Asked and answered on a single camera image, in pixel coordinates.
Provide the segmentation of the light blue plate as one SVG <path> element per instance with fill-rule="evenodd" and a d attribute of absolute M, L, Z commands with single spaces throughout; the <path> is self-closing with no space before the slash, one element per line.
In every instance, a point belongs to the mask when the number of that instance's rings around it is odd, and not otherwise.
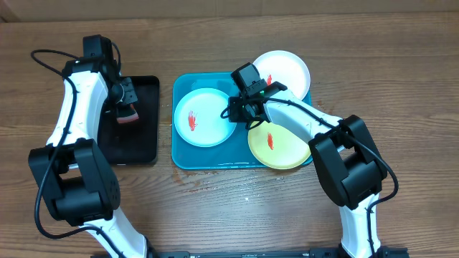
<path fill-rule="evenodd" d="M 213 147 L 226 141 L 236 124 L 221 114 L 229 96 L 214 88 L 201 88 L 187 93 L 174 111 L 174 125 L 187 143 L 197 147 Z"/>

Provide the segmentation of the yellow plate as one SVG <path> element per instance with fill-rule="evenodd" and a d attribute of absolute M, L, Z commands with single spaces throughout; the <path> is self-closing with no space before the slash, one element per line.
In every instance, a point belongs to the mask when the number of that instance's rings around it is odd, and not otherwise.
<path fill-rule="evenodd" d="M 311 156 L 307 143 L 280 125 L 263 122 L 248 131 L 249 148 L 263 165 L 280 170 L 304 164 Z"/>

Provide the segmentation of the white plate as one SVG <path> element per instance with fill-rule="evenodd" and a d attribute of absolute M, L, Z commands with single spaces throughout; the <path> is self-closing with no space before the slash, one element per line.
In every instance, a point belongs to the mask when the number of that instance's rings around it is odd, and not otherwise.
<path fill-rule="evenodd" d="M 280 82 L 300 100 L 308 94 L 311 75 L 305 62 L 296 54 L 274 50 L 260 55 L 253 64 L 268 84 Z"/>

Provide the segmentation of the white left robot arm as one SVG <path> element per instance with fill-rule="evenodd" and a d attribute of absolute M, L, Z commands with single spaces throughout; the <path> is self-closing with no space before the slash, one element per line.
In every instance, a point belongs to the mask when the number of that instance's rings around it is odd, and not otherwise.
<path fill-rule="evenodd" d="M 38 185 L 36 227 L 49 239 L 86 231 L 110 257 L 155 257 L 120 208 L 118 179 L 97 143 L 104 110 L 121 123 L 138 119 L 133 83 L 120 75 L 114 42 L 99 34 L 82 42 L 83 56 L 71 55 L 58 73 L 65 95 L 55 129 L 44 147 L 29 153 Z"/>

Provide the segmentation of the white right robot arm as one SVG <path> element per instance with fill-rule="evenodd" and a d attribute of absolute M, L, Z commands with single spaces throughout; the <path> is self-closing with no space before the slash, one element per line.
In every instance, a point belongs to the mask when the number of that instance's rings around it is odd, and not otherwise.
<path fill-rule="evenodd" d="M 382 159 L 364 121 L 328 115 L 298 99 L 279 82 L 268 84 L 247 63 L 231 78 L 239 89 L 222 118 L 245 123 L 247 130 L 263 122 L 279 125 L 307 143 L 322 189 L 340 210 L 345 257 L 383 257 L 377 236 L 376 206 L 394 197 L 379 196 L 382 181 L 394 171 Z"/>

